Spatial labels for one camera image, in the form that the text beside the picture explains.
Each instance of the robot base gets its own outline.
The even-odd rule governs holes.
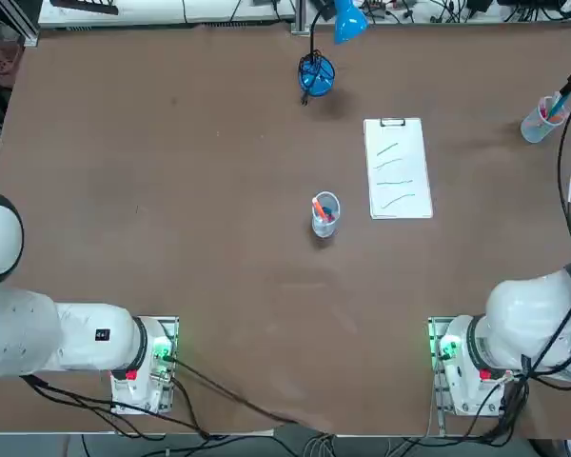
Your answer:
[[[467,328],[472,317],[458,316],[450,321],[447,328],[444,328],[444,318],[431,318],[430,322],[438,320],[443,325],[441,329],[436,328],[434,341],[437,342],[436,363],[439,364],[438,368],[443,368],[443,376],[434,377],[435,383],[441,383],[435,388],[446,389],[452,402],[451,405],[443,405],[443,409],[457,415],[475,416],[486,395],[496,384],[500,384],[480,412],[481,416],[498,416],[505,379],[486,379],[485,373],[481,373],[472,363],[467,344]]]
[[[126,379],[110,374],[112,401],[141,407],[146,411],[165,413],[173,404],[171,375],[174,365],[163,361],[161,355],[174,355],[178,344],[178,317],[139,316],[148,335],[146,355],[136,372]],[[144,414],[126,407],[114,407],[119,414]]]

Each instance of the pen cup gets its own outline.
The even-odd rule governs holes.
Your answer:
[[[548,113],[556,103],[554,97],[543,97],[521,123],[522,137],[529,143],[539,143],[550,131],[561,125],[569,111],[563,106],[550,120],[546,119]]]
[[[327,238],[334,234],[341,218],[341,203],[332,192],[320,192],[315,198],[324,210],[328,220],[319,215],[315,206],[311,204],[311,226],[320,238]]]

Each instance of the orange marker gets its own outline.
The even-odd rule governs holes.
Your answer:
[[[313,200],[311,200],[311,202],[313,202],[313,206],[315,207],[315,210],[317,211],[317,213],[320,215],[320,217],[325,221],[325,222],[329,222],[329,219],[327,218],[327,216],[325,215],[324,209],[322,208],[322,206],[320,205],[320,202],[317,200],[316,197],[313,197]]]

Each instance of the white shelf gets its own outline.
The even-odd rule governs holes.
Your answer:
[[[102,27],[183,24],[186,21],[228,21],[237,7],[238,0],[115,0],[117,16],[97,12],[70,10],[54,7],[43,0],[38,24],[41,28]],[[277,11],[282,19],[294,17],[293,3],[281,0]],[[241,0],[233,17],[234,21],[261,21],[276,19],[272,5],[254,5],[253,0]]]

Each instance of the blue desk lamp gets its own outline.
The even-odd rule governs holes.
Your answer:
[[[298,64],[298,84],[300,84],[303,90],[303,98],[301,99],[303,105],[308,103],[309,95],[311,97],[321,97],[326,95],[334,86],[334,67],[313,46],[317,20],[322,15],[322,12],[332,6],[332,4],[336,7],[334,43],[337,45],[355,38],[368,27],[368,21],[364,13],[353,5],[353,0],[328,1],[317,11],[317,15],[311,24],[311,52],[303,57]]]

